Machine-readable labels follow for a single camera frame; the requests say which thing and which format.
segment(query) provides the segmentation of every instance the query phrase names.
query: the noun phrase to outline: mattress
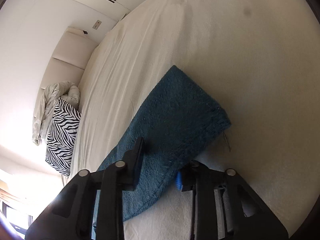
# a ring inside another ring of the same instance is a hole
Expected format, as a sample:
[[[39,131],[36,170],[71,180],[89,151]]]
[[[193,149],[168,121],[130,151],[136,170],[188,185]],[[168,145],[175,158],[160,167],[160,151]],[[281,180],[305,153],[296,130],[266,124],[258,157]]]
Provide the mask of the mattress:
[[[79,84],[70,179],[95,171],[172,65],[227,111],[198,160],[236,169],[292,234],[320,194],[320,26],[305,0],[146,0],[93,52]],[[126,239],[188,239],[190,194],[169,188]]]

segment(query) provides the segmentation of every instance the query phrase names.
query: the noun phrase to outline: pillow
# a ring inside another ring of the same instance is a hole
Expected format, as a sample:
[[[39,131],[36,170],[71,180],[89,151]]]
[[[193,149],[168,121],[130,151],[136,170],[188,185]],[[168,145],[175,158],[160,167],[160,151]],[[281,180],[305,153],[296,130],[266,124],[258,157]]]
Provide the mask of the pillow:
[[[70,165],[81,114],[59,98],[55,106],[47,137],[45,161],[64,176],[70,175]]]
[[[177,171],[193,160],[231,125],[225,110],[176,66],[164,75],[142,103],[118,145],[98,171],[122,159],[142,136],[147,145],[139,184],[123,191],[123,219],[152,206],[175,179]],[[95,227],[100,192],[97,194]]]

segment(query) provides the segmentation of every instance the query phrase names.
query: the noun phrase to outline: white upholstered headboard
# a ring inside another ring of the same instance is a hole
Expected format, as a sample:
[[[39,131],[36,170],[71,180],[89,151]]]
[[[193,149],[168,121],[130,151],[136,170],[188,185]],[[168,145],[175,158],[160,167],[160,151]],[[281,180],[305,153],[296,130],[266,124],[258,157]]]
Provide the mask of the white upholstered headboard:
[[[89,40],[82,30],[71,27],[66,29],[44,72],[34,116],[43,91],[48,85],[62,81],[71,81],[76,86],[79,84],[90,56],[97,46],[98,44]]]

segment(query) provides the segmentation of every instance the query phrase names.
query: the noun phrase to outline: blue towel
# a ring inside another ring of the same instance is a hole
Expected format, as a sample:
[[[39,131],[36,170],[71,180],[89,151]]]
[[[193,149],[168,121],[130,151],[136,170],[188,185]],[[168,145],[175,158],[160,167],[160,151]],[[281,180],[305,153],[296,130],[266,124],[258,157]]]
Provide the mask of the blue towel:
[[[148,146],[135,191],[123,191],[123,219],[152,206],[177,171],[231,125],[224,109],[176,66],[170,68],[142,103],[118,145],[98,171],[122,159],[142,136]],[[94,221],[97,217],[97,194]]]

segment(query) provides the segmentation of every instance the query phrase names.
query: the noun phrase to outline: electrical outlet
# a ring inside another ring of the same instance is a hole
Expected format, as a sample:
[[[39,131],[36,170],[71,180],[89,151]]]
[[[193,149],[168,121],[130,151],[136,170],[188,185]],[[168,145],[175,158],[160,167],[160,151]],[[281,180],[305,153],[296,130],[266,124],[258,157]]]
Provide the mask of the electrical outlet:
[[[98,20],[98,21],[96,21],[96,23],[94,24],[94,26],[92,28],[97,30],[99,28],[100,24],[101,24],[101,21]]]

